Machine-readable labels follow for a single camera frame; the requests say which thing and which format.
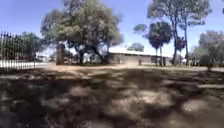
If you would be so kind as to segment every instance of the dry grass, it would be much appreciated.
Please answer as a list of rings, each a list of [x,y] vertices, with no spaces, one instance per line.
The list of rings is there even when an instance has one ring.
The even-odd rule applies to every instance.
[[[224,73],[66,67],[1,78],[9,111],[30,128],[222,128]]]

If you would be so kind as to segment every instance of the lawn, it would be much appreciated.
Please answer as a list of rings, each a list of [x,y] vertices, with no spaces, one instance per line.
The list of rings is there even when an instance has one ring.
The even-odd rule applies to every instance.
[[[16,113],[21,127],[224,126],[223,72],[51,67],[2,74],[0,85],[1,110]]]

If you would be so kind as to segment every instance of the palm tree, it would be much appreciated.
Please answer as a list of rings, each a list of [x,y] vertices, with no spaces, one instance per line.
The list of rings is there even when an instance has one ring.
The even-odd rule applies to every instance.
[[[149,40],[150,45],[156,50],[156,65],[158,60],[158,49],[160,48],[160,65],[162,66],[162,47],[168,44],[172,38],[171,27],[167,22],[156,22],[150,25],[147,31],[147,25],[139,24],[134,28],[135,32],[143,33],[143,37]]]

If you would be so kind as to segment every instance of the tree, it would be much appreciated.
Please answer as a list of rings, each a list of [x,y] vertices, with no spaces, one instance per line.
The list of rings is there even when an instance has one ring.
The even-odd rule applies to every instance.
[[[223,64],[224,33],[207,31],[200,35],[199,46],[193,50],[193,56],[202,60],[201,65]]]
[[[181,51],[185,48],[186,46],[186,40],[184,40],[184,38],[180,38],[178,37],[177,40],[177,50],[180,52],[180,56],[181,56]]]
[[[109,48],[122,42],[120,17],[98,0],[64,0],[64,11],[53,10],[42,23],[42,34],[53,42],[66,42],[77,51],[80,63],[84,53],[94,53],[107,62]]]
[[[34,60],[36,52],[44,49],[41,39],[34,33],[23,32],[21,35],[12,36],[3,34],[0,41],[1,54],[4,59]]]
[[[36,52],[44,49],[42,40],[31,32],[23,32],[20,35],[23,40],[23,52],[26,54],[28,60],[34,60]]]
[[[168,44],[172,37],[171,27],[168,23],[162,21],[150,25],[150,30],[147,30],[147,25],[139,24],[134,28],[135,32],[143,33],[143,37],[149,40],[150,45],[156,49],[156,58],[158,49],[160,48],[160,62],[162,65],[162,47]]]
[[[188,59],[188,40],[187,40],[187,28],[195,25],[204,25],[205,18],[211,13],[209,0],[187,0],[183,1],[181,5],[180,13],[180,28],[184,30],[186,40],[186,59],[187,65]]]
[[[172,33],[174,37],[174,57],[177,53],[177,27],[181,26],[185,30],[187,41],[187,26],[197,25],[210,12],[208,0],[153,0],[148,8],[148,18],[166,17],[172,23]]]
[[[133,43],[127,50],[144,52],[144,46],[140,43]]]
[[[148,7],[148,18],[163,18],[166,17],[172,24],[172,36],[174,37],[174,56],[173,63],[175,65],[177,54],[177,27],[179,24],[179,15],[181,12],[182,0],[153,0]]]

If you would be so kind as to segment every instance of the tree canopy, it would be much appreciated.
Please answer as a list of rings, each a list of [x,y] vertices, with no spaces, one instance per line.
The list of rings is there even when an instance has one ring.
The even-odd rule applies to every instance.
[[[181,26],[186,32],[188,25],[201,23],[209,12],[208,0],[153,0],[148,7],[148,18],[162,19],[165,17],[171,22],[172,36],[174,37],[173,60],[176,60],[178,41],[177,27]]]
[[[135,26],[134,31],[142,33],[143,37],[149,40],[149,44],[156,49],[156,56],[158,49],[160,48],[162,60],[162,47],[164,44],[168,44],[172,38],[171,27],[167,22],[162,21],[152,23],[148,28],[149,30],[145,24],[138,24]]]
[[[223,64],[224,60],[224,33],[207,31],[200,35],[199,46],[192,51],[196,59],[209,58],[212,64]]]
[[[139,51],[144,52],[144,46],[140,43],[133,43],[130,47],[127,49],[128,51]]]
[[[98,0],[63,0],[63,4],[64,10],[53,10],[42,22],[41,33],[50,44],[66,42],[80,58],[91,52],[103,61],[108,49],[123,41],[121,18]]]

